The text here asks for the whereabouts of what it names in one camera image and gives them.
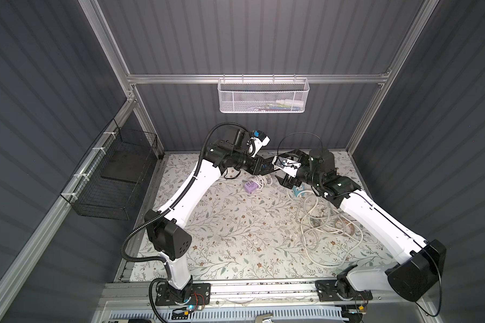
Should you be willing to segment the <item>teal power strip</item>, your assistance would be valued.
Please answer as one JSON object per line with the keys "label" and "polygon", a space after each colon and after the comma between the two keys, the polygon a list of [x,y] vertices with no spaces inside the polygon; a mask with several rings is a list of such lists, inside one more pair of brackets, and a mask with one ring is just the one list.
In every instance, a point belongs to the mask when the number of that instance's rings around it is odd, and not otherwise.
{"label": "teal power strip", "polygon": [[293,186],[292,193],[295,197],[302,197],[304,196],[308,190],[305,188],[304,184],[298,186]]}

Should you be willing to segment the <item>black power strip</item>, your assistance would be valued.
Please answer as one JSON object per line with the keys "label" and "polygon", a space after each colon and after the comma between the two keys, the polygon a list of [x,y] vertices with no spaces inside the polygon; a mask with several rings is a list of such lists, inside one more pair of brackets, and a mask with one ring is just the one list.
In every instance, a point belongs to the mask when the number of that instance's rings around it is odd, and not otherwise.
{"label": "black power strip", "polygon": [[301,167],[301,163],[280,156],[275,156],[272,164],[274,165],[275,169],[281,170],[297,170]]}

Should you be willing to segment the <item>purple power strip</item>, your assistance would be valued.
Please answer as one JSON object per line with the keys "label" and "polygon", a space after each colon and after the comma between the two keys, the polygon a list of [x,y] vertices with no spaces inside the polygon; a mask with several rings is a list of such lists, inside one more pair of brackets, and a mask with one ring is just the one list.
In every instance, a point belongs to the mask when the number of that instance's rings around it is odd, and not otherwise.
{"label": "purple power strip", "polygon": [[252,194],[255,191],[258,191],[260,189],[260,185],[258,182],[255,182],[253,180],[249,180],[244,184],[244,189],[248,194]]}

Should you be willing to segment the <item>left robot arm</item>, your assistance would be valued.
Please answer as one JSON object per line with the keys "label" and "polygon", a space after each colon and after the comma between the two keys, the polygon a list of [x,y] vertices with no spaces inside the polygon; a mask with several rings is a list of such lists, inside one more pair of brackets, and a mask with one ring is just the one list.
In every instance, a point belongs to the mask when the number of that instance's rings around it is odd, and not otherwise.
{"label": "left robot arm", "polygon": [[145,214],[146,221],[154,220],[146,227],[148,239],[162,257],[168,284],[174,290],[185,291],[192,284],[186,257],[192,237],[185,231],[192,211],[228,168],[250,174],[273,172],[271,162],[258,155],[258,151],[269,142],[268,136],[253,135],[246,149],[222,141],[208,145],[187,182],[159,210],[150,210]]}

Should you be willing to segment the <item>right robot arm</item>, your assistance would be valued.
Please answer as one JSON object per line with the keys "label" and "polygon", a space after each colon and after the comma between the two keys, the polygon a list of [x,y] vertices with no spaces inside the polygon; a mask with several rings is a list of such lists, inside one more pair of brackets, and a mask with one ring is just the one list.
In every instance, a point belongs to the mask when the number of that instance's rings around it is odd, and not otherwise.
{"label": "right robot arm", "polygon": [[440,285],[446,248],[438,240],[429,242],[402,225],[382,209],[347,176],[340,176],[333,153],[314,149],[282,153],[273,159],[285,173],[285,187],[308,184],[334,207],[361,224],[386,247],[394,262],[369,268],[352,265],[337,276],[335,288],[344,300],[360,292],[396,292],[407,301],[418,301],[434,285]]}

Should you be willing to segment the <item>clear tape roll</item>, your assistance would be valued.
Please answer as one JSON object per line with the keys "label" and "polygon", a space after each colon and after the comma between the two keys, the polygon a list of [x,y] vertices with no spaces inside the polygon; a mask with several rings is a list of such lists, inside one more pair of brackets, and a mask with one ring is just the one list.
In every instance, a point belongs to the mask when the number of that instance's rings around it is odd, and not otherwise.
{"label": "clear tape roll", "polygon": [[354,224],[345,219],[337,219],[334,223],[334,226],[342,234],[346,234],[349,236],[353,236],[356,231]]}

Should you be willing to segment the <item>black pad in black basket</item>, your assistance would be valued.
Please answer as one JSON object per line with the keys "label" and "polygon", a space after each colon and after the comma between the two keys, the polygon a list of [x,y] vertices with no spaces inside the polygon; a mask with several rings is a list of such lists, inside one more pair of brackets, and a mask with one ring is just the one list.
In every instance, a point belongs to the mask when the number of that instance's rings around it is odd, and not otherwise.
{"label": "black pad in black basket", "polygon": [[146,157],[139,153],[116,151],[106,163],[101,177],[135,184],[144,170]]}

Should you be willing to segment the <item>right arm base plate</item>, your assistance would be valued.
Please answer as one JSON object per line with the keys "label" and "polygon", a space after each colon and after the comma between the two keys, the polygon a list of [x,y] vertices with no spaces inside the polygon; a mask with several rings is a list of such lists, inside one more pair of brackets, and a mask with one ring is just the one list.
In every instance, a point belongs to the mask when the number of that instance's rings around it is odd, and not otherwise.
{"label": "right arm base plate", "polygon": [[357,292],[345,280],[328,279],[315,281],[319,301],[371,301],[371,291]]}

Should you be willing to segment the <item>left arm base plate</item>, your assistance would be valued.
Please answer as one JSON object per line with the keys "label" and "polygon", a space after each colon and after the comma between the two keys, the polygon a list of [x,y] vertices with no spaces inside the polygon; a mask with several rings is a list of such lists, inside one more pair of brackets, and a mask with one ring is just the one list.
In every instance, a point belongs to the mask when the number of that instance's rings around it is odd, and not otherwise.
{"label": "left arm base plate", "polygon": [[177,305],[208,305],[210,303],[212,285],[209,283],[192,283],[184,289],[178,290],[167,283],[159,284],[156,288],[157,306]]}

